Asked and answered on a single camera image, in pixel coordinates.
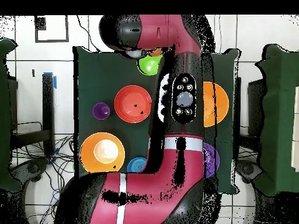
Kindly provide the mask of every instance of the white stripe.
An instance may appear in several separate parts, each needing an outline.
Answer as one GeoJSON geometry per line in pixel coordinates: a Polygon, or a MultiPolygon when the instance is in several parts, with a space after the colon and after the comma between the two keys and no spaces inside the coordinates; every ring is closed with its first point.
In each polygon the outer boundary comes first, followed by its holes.
{"type": "MultiPolygon", "coordinates": [[[[127,181],[126,174],[120,174],[120,182],[119,182],[119,193],[127,193],[127,181]]],[[[116,224],[124,224],[124,209],[126,205],[121,205],[117,209],[117,220],[116,224]]]]}
{"type": "MultiPolygon", "coordinates": [[[[185,138],[187,151],[203,151],[203,140],[199,138],[185,138]]],[[[177,137],[165,138],[164,149],[176,149],[177,137]]]]}

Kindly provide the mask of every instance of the black cable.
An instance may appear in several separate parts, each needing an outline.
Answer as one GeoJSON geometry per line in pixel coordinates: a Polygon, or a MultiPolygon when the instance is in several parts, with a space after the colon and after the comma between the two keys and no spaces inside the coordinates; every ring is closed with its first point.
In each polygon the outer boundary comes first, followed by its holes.
{"type": "Polygon", "coordinates": [[[68,139],[67,139],[67,136],[65,137],[65,140],[62,142],[61,146],[58,148],[58,152],[60,151],[60,149],[67,143],[69,142],[69,140],[71,140],[74,136],[70,136],[68,139]]]}
{"type": "Polygon", "coordinates": [[[62,185],[61,185],[62,181],[61,181],[61,180],[64,181],[64,178],[63,178],[63,177],[60,177],[61,175],[59,174],[59,172],[58,172],[56,169],[55,169],[55,171],[56,171],[56,173],[57,173],[57,184],[58,184],[58,189],[59,189],[59,191],[61,191],[61,187],[62,187],[62,185]]]}
{"type": "MultiPolygon", "coordinates": [[[[33,145],[33,146],[35,146],[35,147],[37,147],[37,148],[39,148],[41,151],[32,151],[31,153],[35,153],[35,152],[44,152],[44,150],[43,150],[43,148],[42,147],[38,147],[38,146],[36,146],[36,145],[33,145]]],[[[61,158],[62,160],[65,160],[65,159],[63,159],[63,158],[73,158],[73,156],[71,156],[71,155],[66,155],[66,154],[64,154],[64,153],[60,153],[60,154],[58,154],[58,156],[59,156],[59,158],[61,158]]]]}
{"type": "Polygon", "coordinates": [[[35,122],[26,122],[26,123],[18,123],[18,125],[21,125],[21,124],[35,124],[35,123],[39,123],[40,124],[40,129],[41,130],[43,129],[43,126],[42,126],[41,122],[38,122],[38,121],[35,121],[35,122]]]}
{"type": "Polygon", "coordinates": [[[39,224],[42,224],[42,223],[44,222],[45,218],[46,218],[47,216],[50,215],[50,214],[48,213],[49,210],[50,210],[50,207],[49,207],[49,209],[44,213],[43,217],[40,219],[40,223],[39,223],[39,224]]]}
{"type": "Polygon", "coordinates": [[[244,150],[244,151],[246,151],[246,152],[248,152],[248,153],[257,153],[257,152],[250,152],[250,151],[248,151],[248,150],[246,150],[246,149],[244,149],[244,148],[242,148],[241,146],[239,147],[240,149],[242,149],[242,150],[244,150]]]}
{"type": "Polygon", "coordinates": [[[29,160],[32,160],[32,159],[34,159],[34,158],[30,158],[30,157],[24,157],[24,156],[12,156],[13,158],[23,158],[23,159],[29,159],[29,160]]]}
{"type": "Polygon", "coordinates": [[[64,187],[64,186],[65,186],[65,180],[64,180],[63,176],[60,175],[59,172],[56,170],[56,168],[54,167],[53,163],[54,163],[56,166],[58,166],[58,165],[57,165],[55,162],[52,161],[52,167],[53,167],[53,169],[55,170],[55,172],[57,173],[57,177],[58,177],[58,176],[61,177],[61,180],[63,181],[63,187],[64,187]]]}
{"type": "Polygon", "coordinates": [[[34,157],[34,156],[32,156],[32,155],[29,153],[27,146],[25,146],[25,149],[26,149],[26,152],[27,152],[27,154],[28,154],[29,157],[31,157],[31,158],[33,158],[33,159],[36,158],[36,156],[34,157]]]}
{"type": "MultiPolygon", "coordinates": [[[[40,149],[41,151],[36,151],[36,150],[34,150],[34,151],[31,151],[31,152],[29,152],[28,151],[28,153],[27,153],[27,155],[28,156],[34,156],[34,155],[32,155],[32,154],[30,154],[30,153],[41,153],[41,152],[44,152],[44,150],[41,148],[41,147],[38,147],[38,146],[36,146],[36,145],[33,145],[33,146],[35,146],[35,147],[37,147],[38,149],[40,149]]],[[[66,154],[64,154],[64,153],[61,153],[63,156],[61,156],[60,154],[58,154],[61,158],[73,158],[73,156],[71,156],[71,155],[66,155],[66,154]]]]}
{"type": "MultiPolygon", "coordinates": [[[[27,155],[27,153],[22,153],[22,152],[18,152],[18,151],[13,151],[13,153],[18,153],[18,154],[21,154],[21,155],[27,155]]],[[[36,156],[34,158],[43,157],[43,156],[37,156],[37,155],[32,155],[32,156],[36,156]]]]}
{"type": "MultiPolygon", "coordinates": [[[[91,41],[91,35],[89,34],[89,32],[84,28],[84,27],[82,27],[81,26],[81,22],[80,22],[80,19],[79,19],[79,16],[77,15],[77,19],[78,19],[78,22],[79,22],[79,26],[81,27],[81,28],[83,28],[86,32],[87,32],[87,34],[88,34],[88,36],[89,36],[89,40],[91,41]]],[[[91,41],[91,44],[96,48],[96,51],[98,52],[98,53],[101,53],[101,51],[93,44],[93,42],[91,41]]]]}
{"type": "MultiPolygon", "coordinates": [[[[39,142],[39,145],[40,145],[40,142],[39,142]]],[[[40,149],[44,152],[44,150],[43,150],[43,148],[41,147],[41,145],[40,145],[40,149]]]]}
{"type": "Polygon", "coordinates": [[[44,152],[44,150],[43,150],[43,148],[42,148],[41,146],[38,147],[38,146],[36,146],[35,144],[32,144],[32,146],[37,147],[38,149],[41,149],[41,150],[44,152]]]}
{"type": "Polygon", "coordinates": [[[27,219],[29,219],[30,217],[32,216],[43,216],[44,214],[36,214],[36,215],[31,215],[31,216],[28,216],[27,219]]]}
{"type": "Polygon", "coordinates": [[[253,156],[254,158],[256,158],[257,154],[251,154],[251,155],[245,155],[245,156],[239,156],[238,158],[245,158],[245,157],[250,157],[253,156]]]}
{"type": "Polygon", "coordinates": [[[50,186],[52,188],[53,191],[55,191],[55,189],[52,186],[52,178],[50,177],[50,175],[47,173],[47,171],[45,171],[46,175],[48,175],[49,179],[50,179],[50,186]]]}
{"type": "MultiPolygon", "coordinates": [[[[61,164],[61,166],[59,167],[59,169],[61,169],[61,173],[60,173],[61,178],[63,178],[62,173],[65,172],[65,168],[67,167],[68,163],[69,162],[67,162],[67,164],[65,164],[64,168],[62,168],[63,164],[61,164]]],[[[65,187],[65,181],[64,181],[64,185],[61,187],[61,191],[63,191],[64,187],[65,187]]]]}
{"type": "Polygon", "coordinates": [[[29,151],[29,153],[43,153],[43,151],[38,151],[38,150],[31,150],[29,151]]]}
{"type": "Polygon", "coordinates": [[[57,145],[59,142],[61,142],[62,140],[66,140],[67,139],[67,136],[66,137],[64,137],[64,138],[61,138],[61,139],[57,139],[56,141],[56,143],[55,143],[55,145],[57,145]]]}
{"type": "Polygon", "coordinates": [[[63,139],[59,140],[58,142],[56,142],[56,143],[55,143],[55,146],[57,146],[61,141],[62,141],[61,146],[63,146],[63,143],[64,143],[64,141],[66,140],[66,138],[67,138],[67,136],[64,137],[63,139]]]}
{"type": "Polygon", "coordinates": [[[55,204],[53,204],[52,209],[51,209],[51,216],[53,217],[53,219],[55,219],[56,208],[58,206],[58,203],[59,203],[59,199],[55,202],[55,204]]]}
{"type": "Polygon", "coordinates": [[[243,154],[243,153],[251,153],[251,152],[243,151],[243,152],[240,152],[239,155],[241,155],[241,154],[243,154]]]}
{"type": "Polygon", "coordinates": [[[61,159],[61,160],[64,160],[65,162],[74,162],[74,159],[73,159],[73,156],[56,156],[57,159],[61,159]]]}
{"type": "Polygon", "coordinates": [[[60,191],[62,191],[65,186],[65,184],[62,185],[62,180],[61,180],[61,178],[63,178],[63,176],[62,176],[63,171],[61,173],[59,173],[59,170],[63,166],[64,163],[66,163],[66,162],[62,162],[62,164],[60,165],[60,167],[57,170],[58,171],[58,173],[57,173],[57,182],[58,183],[59,183],[59,176],[60,176],[60,191]]]}
{"type": "Polygon", "coordinates": [[[73,171],[66,171],[65,169],[61,168],[61,170],[63,170],[64,172],[66,173],[74,173],[73,171]]]}
{"type": "Polygon", "coordinates": [[[74,140],[70,140],[68,145],[69,145],[69,149],[72,151],[72,153],[74,153],[74,149],[72,148],[72,145],[74,145],[74,140]]]}

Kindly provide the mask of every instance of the white tile wall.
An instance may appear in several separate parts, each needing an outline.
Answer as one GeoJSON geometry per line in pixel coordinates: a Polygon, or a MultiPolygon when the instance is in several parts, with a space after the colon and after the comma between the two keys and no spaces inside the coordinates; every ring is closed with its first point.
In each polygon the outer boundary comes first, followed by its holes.
{"type": "Polygon", "coordinates": [[[299,141],[299,114],[294,114],[293,140],[299,141]]]}
{"type": "Polygon", "coordinates": [[[54,89],[55,133],[74,132],[74,81],[72,62],[17,61],[18,74],[18,121],[43,120],[42,74],[52,72],[57,78],[54,89]]]}
{"type": "Polygon", "coordinates": [[[227,49],[236,48],[236,15],[215,16],[215,43],[217,53],[224,53],[227,49]]]}
{"type": "Polygon", "coordinates": [[[299,87],[296,87],[296,90],[295,90],[294,113],[299,113],[299,87]]]}
{"type": "MultiPolygon", "coordinates": [[[[0,39],[6,38],[15,40],[15,17],[0,16],[0,39]]],[[[15,51],[11,51],[7,56],[7,60],[15,60],[15,51]]]]}
{"type": "Polygon", "coordinates": [[[232,207],[221,207],[215,224],[232,224],[232,207]]]}
{"type": "MultiPolygon", "coordinates": [[[[79,16],[81,25],[89,30],[91,41],[101,51],[112,51],[104,45],[99,35],[99,21],[102,16],[79,16]]],[[[265,45],[277,43],[283,48],[299,50],[299,18],[289,15],[207,15],[212,32],[215,35],[216,52],[223,53],[229,48],[242,51],[238,74],[242,78],[241,88],[241,132],[246,134],[248,126],[248,83],[262,78],[260,70],[254,62],[261,60],[265,45]]],[[[73,63],[57,60],[73,60],[72,46],[84,46],[91,51],[96,49],[91,44],[88,34],[80,28],[76,16],[69,16],[69,43],[35,43],[33,16],[17,16],[0,18],[0,38],[15,39],[18,47],[16,52],[7,56],[7,67],[12,76],[19,81],[18,89],[18,120],[42,121],[41,110],[41,75],[52,72],[57,77],[57,89],[54,89],[55,133],[73,133],[73,63]]],[[[47,31],[39,32],[47,39],[62,37],[63,28],[61,16],[46,16],[47,31]],[[50,31],[51,26],[61,28],[61,31],[50,31]]],[[[19,131],[39,130],[39,125],[20,126],[19,131]]],[[[72,171],[72,163],[66,170],[72,171]]],[[[57,188],[57,176],[49,165],[47,169],[53,178],[53,187],[57,188]]],[[[68,181],[72,174],[64,173],[68,181]]],[[[30,183],[26,195],[27,204],[49,204],[53,191],[49,186],[49,178],[43,178],[37,183],[30,183]]],[[[254,191],[251,185],[244,184],[239,175],[235,175],[235,184],[239,188],[237,195],[222,195],[221,211],[216,224],[252,224],[255,209],[254,191]]],[[[26,213],[44,214],[47,206],[26,206],[26,213]]],[[[38,224],[41,216],[30,218],[31,224],[38,224]]]]}
{"type": "Polygon", "coordinates": [[[234,207],[232,224],[253,224],[255,207],[234,207]]]}
{"type": "Polygon", "coordinates": [[[291,15],[238,15],[237,47],[240,61],[260,61],[267,44],[299,50],[299,17],[291,15]]]}
{"type": "MultiPolygon", "coordinates": [[[[102,18],[102,15],[90,15],[89,16],[89,34],[90,34],[90,39],[93,45],[97,49],[103,52],[112,52],[113,50],[107,47],[102,39],[100,38],[100,33],[99,33],[99,23],[100,19],[102,18]]],[[[89,42],[89,49],[91,51],[96,51],[96,48],[92,45],[92,43],[89,42]]]]}
{"type": "MultiPolygon", "coordinates": [[[[57,16],[57,19],[49,16],[47,22],[55,22],[55,25],[61,26],[65,23],[57,16]]],[[[88,29],[88,17],[80,16],[82,27],[88,29]]],[[[77,17],[68,16],[69,42],[67,43],[36,43],[35,28],[33,16],[16,17],[16,48],[17,60],[73,60],[72,46],[88,47],[88,34],[79,26],[77,17]]],[[[47,37],[55,39],[57,34],[53,31],[53,36],[49,33],[47,37]]]]}

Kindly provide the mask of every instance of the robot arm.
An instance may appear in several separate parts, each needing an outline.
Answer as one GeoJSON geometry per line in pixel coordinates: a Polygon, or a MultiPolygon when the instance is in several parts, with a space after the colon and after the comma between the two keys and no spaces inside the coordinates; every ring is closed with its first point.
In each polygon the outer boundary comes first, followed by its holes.
{"type": "Polygon", "coordinates": [[[166,135],[203,137],[203,82],[200,40],[190,15],[104,16],[100,36],[111,49],[140,59],[156,48],[173,48],[169,97],[165,106],[166,135]]]}

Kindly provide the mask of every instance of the green ball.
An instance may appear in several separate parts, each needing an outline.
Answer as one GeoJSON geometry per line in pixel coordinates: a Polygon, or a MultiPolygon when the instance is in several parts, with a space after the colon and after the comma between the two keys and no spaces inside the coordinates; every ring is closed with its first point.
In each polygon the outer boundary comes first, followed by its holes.
{"type": "Polygon", "coordinates": [[[158,73],[159,63],[162,56],[162,54],[157,57],[151,57],[147,55],[145,58],[139,59],[137,61],[137,68],[144,75],[154,76],[158,73]]]}

